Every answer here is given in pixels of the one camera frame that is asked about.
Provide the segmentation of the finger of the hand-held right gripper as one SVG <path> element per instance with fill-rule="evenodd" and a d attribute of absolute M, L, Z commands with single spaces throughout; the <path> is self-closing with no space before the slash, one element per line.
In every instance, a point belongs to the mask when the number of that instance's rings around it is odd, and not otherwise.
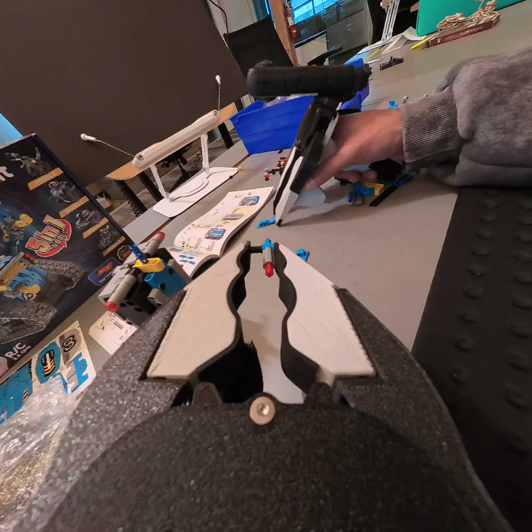
<path fill-rule="evenodd" d="M 335 102 L 311 102 L 306 110 L 273 201 L 276 225 L 281 226 L 318 165 L 335 127 Z"/>

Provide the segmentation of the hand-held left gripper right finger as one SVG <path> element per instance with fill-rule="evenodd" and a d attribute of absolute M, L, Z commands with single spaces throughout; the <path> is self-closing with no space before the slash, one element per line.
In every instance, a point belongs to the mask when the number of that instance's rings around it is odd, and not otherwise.
<path fill-rule="evenodd" d="M 343 378 L 374 378 L 377 370 L 339 288 L 283 244 L 277 244 L 279 298 L 286 308 L 280 359 L 302 391 Z"/>

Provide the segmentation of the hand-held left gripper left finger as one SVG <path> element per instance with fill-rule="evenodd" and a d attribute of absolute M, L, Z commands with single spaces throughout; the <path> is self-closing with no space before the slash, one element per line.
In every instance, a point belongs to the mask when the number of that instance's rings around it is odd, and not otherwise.
<path fill-rule="evenodd" d="M 237 244 L 178 294 L 146 379 L 211 382 L 217 389 L 252 389 L 252 346 L 238 313 L 250 268 L 249 242 Z"/>

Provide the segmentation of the person's right forearm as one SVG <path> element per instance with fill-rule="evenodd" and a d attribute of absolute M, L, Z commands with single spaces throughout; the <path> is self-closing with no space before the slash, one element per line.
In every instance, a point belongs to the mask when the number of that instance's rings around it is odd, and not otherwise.
<path fill-rule="evenodd" d="M 458 63 L 401 110 L 404 162 L 453 187 L 531 187 L 531 47 Z"/>

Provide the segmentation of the grey desk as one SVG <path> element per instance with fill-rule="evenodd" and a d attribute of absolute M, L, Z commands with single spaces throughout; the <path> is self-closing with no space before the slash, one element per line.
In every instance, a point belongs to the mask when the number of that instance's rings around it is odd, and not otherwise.
<path fill-rule="evenodd" d="M 502 10 L 496 27 L 477 35 L 439 45 L 430 50 L 412 50 L 405 46 L 397 55 L 401 65 L 380 71 L 373 66 L 370 94 L 363 109 L 385 109 L 390 99 L 400 102 L 409 96 L 414 102 L 430 94 L 449 68 L 466 58 L 484 54 L 507 53 L 531 46 L 531 1 Z M 225 183 L 180 217 L 172 220 L 150 209 L 127 227 L 135 242 L 149 238 L 156 230 L 165 232 L 165 244 L 186 223 L 215 206 L 227 192 L 258 188 L 260 173 L 277 153 L 244 156 L 242 143 L 230 148 L 221 159 L 240 157 L 242 171 L 236 184 Z M 340 288 L 349 290 L 408 349 L 411 349 L 441 253 L 456 192 L 431 177 L 420 174 L 400 187 L 377 207 L 351 206 L 347 192 L 336 181 L 323 186 L 326 202 L 316 208 L 291 211 L 289 223 L 281 227 L 257 229 L 259 220 L 272 216 L 271 202 L 261 210 L 255 224 L 241 230 L 228 245 L 244 240 L 253 245 L 266 237 L 290 250 L 309 250 L 308 263 Z M 284 375 L 280 363 L 280 338 L 285 307 L 278 299 L 277 276 L 264 275 L 261 257 L 252 255 L 246 276 L 247 297 L 240 313 L 246 341 L 252 341 L 262 367 L 264 390 L 285 403 L 302 402 L 302 393 Z M 104 311 L 97 295 L 90 297 L 53 330 L 24 359 L 1 377 L 8 378 L 31 356 L 37 354 L 59 333 L 78 321 L 96 372 L 110 354 L 89 336 L 89 327 Z"/>

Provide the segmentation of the person's right hand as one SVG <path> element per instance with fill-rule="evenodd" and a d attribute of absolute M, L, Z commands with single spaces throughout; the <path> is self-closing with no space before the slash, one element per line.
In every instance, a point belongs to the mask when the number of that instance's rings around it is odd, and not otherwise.
<path fill-rule="evenodd" d="M 373 170 L 349 170 L 386 159 L 405 160 L 401 109 L 370 110 L 340 116 L 331 139 L 336 151 L 318 164 L 304 190 L 315 190 L 332 178 L 350 183 L 372 180 Z"/>

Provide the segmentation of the wooden column with red sign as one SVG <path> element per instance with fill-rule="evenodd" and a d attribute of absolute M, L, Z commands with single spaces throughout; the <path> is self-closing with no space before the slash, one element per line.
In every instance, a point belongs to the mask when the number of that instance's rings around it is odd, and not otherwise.
<path fill-rule="evenodd" d="M 294 39 L 288 23 L 287 5 L 285 1 L 269 1 L 271 14 L 275 24 L 276 32 L 280 38 L 283 48 L 287 52 L 292 64 L 299 66 Z"/>

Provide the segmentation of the blue plastic bin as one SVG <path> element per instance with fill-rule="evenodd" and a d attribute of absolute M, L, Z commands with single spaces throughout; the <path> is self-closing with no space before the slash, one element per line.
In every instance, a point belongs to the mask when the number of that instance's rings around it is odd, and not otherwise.
<path fill-rule="evenodd" d="M 256 99 L 230 121 L 249 154 L 289 149 L 313 99 L 310 94 L 282 96 L 271 102 Z"/>

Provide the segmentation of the black office chair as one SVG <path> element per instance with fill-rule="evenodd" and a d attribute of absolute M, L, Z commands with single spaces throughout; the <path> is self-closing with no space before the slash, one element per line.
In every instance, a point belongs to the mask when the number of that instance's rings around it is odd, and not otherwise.
<path fill-rule="evenodd" d="M 277 67 L 293 66 L 270 16 L 224 37 L 244 78 L 249 69 L 262 61 L 270 61 Z"/>

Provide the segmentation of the black blue brick model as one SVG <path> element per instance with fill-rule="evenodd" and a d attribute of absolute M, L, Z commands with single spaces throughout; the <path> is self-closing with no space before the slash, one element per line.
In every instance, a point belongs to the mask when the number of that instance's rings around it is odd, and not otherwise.
<path fill-rule="evenodd" d="M 149 241 L 129 247 L 129 256 L 114 268 L 98 293 L 105 311 L 139 327 L 191 283 L 191 277 L 162 246 L 164 239 L 159 231 Z"/>

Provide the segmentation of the instruction booklet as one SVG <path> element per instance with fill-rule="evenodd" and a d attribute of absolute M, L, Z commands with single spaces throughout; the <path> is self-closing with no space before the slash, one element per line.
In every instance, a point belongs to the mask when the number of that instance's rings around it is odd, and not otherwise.
<path fill-rule="evenodd" d="M 202 264 L 222 257 L 230 239 L 257 215 L 275 191 L 274 187 L 262 187 L 229 192 L 177 234 L 168 247 L 170 255 L 193 277 Z"/>

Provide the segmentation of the folded instruction leaflet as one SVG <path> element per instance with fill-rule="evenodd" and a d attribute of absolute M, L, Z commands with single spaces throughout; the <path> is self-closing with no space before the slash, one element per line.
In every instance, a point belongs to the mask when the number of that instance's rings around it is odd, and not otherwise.
<path fill-rule="evenodd" d="M 116 313 L 107 311 L 90 326 L 89 336 L 109 355 L 114 355 L 136 330 L 136 325 L 123 320 Z"/>

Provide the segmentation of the teal plastic panel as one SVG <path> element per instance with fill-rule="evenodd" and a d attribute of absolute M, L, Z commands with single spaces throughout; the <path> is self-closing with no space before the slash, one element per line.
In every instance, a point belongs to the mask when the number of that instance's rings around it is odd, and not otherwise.
<path fill-rule="evenodd" d="M 496 1 L 496 10 L 499 12 L 515 3 L 519 3 L 519 1 Z M 468 17 L 478 9 L 479 4 L 480 1 L 420 1 L 416 19 L 416 34 L 418 37 L 424 37 L 424 39 L 413 48 L 421 48 L 422 45 L 434 47 L 435 45 L 459 39 L 455 36 L 436 39 L 437 24 L 445 17 L 456 13 L 462 13 L 465 17 Z"/>

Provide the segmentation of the blue sticker sheet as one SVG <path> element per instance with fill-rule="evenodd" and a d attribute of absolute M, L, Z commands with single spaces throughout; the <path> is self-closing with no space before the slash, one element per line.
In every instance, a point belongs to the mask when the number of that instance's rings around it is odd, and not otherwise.
<path fill-rule="evenodd" d="M 96 371 L 78 321 L 1 383 L 1 423 L 16 414 L 41 385 L 61 378 L 64 392 L 79 397 Z"/>

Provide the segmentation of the black perforated panel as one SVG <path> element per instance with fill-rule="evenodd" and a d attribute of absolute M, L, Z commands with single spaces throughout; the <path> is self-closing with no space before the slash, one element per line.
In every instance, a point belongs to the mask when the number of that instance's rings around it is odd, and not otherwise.
<path fill-rule="evenodd" d="M 459 191 L 412 354 L 501 513 L 531 531 L 531 188 Z"/>

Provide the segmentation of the robot kit box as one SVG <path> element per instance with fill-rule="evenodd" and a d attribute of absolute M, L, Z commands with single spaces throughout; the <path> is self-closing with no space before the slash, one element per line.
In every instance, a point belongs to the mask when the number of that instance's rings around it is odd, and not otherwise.
<path fill-rule="evenodd" d="M 1 375 L 108 282 L 131 244 L 36 134 L 1 146 Z"/>

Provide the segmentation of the small wooden model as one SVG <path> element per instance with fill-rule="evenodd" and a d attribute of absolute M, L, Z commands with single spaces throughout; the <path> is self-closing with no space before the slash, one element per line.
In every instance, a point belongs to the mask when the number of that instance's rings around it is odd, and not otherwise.
<path fill-rule="evenodd" d="M 463 37 L 477 32 L 492 29 L 499 21 L 500 14 L 496 10 L 496 1 L 480 1 L 478 9 L 470 16 L 456 13 L 445 17 L 437 24 L 436 39 L 455 36 Z"/>

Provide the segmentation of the black monitor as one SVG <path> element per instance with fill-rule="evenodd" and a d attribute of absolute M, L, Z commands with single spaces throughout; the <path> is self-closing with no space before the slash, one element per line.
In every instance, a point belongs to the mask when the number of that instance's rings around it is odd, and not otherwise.
<path fill-rule="evenodd" d="M 201 1 L 1 1 L 1 115 L 89 185 L 245 96 Z"/>

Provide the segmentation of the clear plastic bag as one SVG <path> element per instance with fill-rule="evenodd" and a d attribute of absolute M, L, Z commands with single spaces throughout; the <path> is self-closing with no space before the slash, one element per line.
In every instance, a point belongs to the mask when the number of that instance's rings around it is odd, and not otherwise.
<path fill-rule="evenodd" d="M 76 403 L 52 377 L 2 424 L 1 531 L 17 531 L 37 501 Z"/>

